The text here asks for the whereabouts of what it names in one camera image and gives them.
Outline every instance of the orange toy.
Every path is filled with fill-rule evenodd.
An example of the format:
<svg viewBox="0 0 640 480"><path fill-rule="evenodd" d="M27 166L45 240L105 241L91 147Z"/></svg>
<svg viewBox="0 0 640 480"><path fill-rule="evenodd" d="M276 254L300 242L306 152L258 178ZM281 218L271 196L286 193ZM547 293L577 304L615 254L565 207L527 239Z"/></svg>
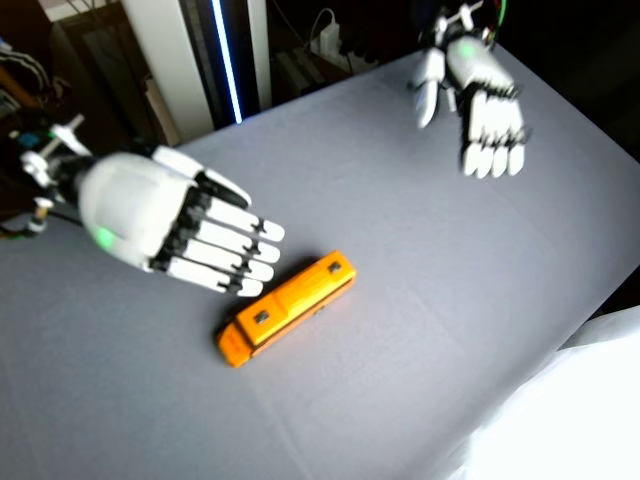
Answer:
<svg viewBox="0 0 640 480"><path fill-rule="evenodd" d="M356 270L335 251L236 315L218 334L233 367L244 365L353 285Z"/></svg>

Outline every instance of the white robotic hand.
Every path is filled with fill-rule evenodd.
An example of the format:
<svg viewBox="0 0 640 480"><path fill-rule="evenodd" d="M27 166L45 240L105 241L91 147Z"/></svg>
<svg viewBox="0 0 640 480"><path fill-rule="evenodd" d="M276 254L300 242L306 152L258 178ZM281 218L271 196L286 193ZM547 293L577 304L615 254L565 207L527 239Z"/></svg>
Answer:
<svg viewBox="0 0 640 480"><path fill-rule="evenodd" d="M167 147L151 159L132 153L101 159L78 192L85 228L112 256L246 297L260 294L273 277L268 264L280 257L264 240L279 242L285 233L247 212L250 205L237 185Z"/></svg>
<svg viewBox="0 0 640 480"><path fill-rule="evenodd" d="M462 5L451 18L438 19L435 46L425 52L412 82L418 126L429 125L440 87L448 83L450 108L460 109L463 119L464 174L478 178L489 173L494 177L515 175L524 166L527 137L517 100L519 92L489 45L476 36L471 11L481 5Z"/></svg>

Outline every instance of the green wire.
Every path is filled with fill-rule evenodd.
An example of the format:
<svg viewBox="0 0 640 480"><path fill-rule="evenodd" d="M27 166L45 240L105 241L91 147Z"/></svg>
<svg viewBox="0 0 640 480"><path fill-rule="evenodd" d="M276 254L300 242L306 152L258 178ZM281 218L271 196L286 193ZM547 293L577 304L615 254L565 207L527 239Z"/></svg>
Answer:
<svg viewBox="0 0 640 480"><path fill-rule="evenodd" d="M504 14L507 12L507 0L502 0L500 5L500 17L498 18L498 26L502 25L502 21L504 20Z"/></svg>

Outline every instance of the robotic hand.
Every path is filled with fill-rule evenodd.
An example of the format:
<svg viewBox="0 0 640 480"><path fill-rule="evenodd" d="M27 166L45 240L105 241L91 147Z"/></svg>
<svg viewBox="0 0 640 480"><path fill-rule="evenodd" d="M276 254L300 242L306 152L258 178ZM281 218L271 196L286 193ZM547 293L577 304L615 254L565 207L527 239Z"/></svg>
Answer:
<svg viewBox="0 0 640 480"><path fill-rule="evenodd" d="M54 201L77 203L91 237L118 260L218 292L260 294L280 257L265 240L279 242L285 232L246 211L244 190L168 147L96 160L73 133L81 121L53 126L47 146L21 155L46 192L36 199L41 218ZM74 155L47 158L61 144Z"/></svg>
<svg viewBox="0 0 640 480"><path fill-rule="evenodd" d="M463 4L457 14L436 20L433 46L412 81L418 126L429 125L440 87L446 86L450 109L462 111L464 174L515 175L524 166L527 137L519 89L491 53L489 29L474 27L471 14L481 6L482 1L471 7Z"/></svg>

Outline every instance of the power strip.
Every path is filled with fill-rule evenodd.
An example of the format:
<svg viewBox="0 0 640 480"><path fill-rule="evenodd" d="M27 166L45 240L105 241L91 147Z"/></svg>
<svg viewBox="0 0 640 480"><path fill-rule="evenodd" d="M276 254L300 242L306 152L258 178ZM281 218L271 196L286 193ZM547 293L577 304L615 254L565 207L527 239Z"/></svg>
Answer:
<svg viewBox="0 0 640 480"><path fill-rule="evenodd" d="M346 55L340 54L340 47L342 41L340 40L340 25L332 20L331 23L325 27L318 36L311 40L309 45L311 52L329 63L332 63L336 67L344 70L347 73L362 73L375 68L378 62L368 63L362 57L358 57L350 52L349 60L351 61L351 67L349 66L349 60Z"/></svg>

